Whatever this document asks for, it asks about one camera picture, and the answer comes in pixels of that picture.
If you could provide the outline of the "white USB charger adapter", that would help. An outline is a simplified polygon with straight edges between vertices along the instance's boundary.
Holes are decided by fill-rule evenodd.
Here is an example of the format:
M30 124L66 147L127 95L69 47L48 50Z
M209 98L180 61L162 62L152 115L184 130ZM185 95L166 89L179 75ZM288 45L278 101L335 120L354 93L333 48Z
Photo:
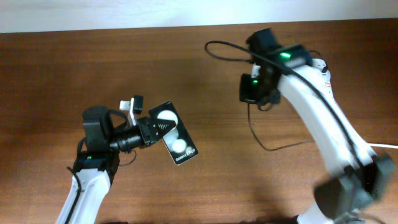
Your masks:
M320 58L312 59L312 67L321 71L322 74L326 74L328 71L328 64Z

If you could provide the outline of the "black Samsung flip phone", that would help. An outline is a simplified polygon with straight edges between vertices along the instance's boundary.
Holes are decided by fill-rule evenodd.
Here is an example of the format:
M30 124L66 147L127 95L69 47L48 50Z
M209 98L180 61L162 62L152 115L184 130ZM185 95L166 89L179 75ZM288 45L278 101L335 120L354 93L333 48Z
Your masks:
M175 165L179 166L198 154L198 149L171 101L149 110L151 118L173 121L172 128L162 139Z

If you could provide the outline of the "white power strip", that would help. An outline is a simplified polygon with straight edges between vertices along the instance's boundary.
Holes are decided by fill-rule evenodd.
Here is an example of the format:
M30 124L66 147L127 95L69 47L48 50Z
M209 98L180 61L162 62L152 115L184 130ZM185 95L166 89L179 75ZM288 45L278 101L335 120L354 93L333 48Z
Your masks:
M331 96L333 96L333 90L332 90L332 87L331 87L331 75L329 73L326 73L326 74L323 74L322 77L324 79L325 86L326 86L326 88L328 90L328 93Z

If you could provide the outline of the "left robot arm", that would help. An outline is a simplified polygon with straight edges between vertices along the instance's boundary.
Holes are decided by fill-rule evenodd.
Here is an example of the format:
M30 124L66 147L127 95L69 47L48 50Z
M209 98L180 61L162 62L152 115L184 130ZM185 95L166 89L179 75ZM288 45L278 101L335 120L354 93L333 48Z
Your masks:
M125 113L99 105L83 112L85 137L68 170L72 185L57 223L94 223L117 173L120 153L155 144L178 124L177 115L130 119Z

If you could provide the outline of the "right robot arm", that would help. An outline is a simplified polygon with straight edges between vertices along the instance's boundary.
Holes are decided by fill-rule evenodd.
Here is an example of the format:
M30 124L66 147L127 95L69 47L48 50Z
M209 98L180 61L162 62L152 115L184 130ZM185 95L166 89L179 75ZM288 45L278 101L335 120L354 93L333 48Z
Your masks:
M351 223L355 212L377 202L395 170L352 127L302 45L281 46L270 29L246 40L253 65L242 74L239 99L268 111L286 98L316 142L330 179L314 188L314 204L287 223Z

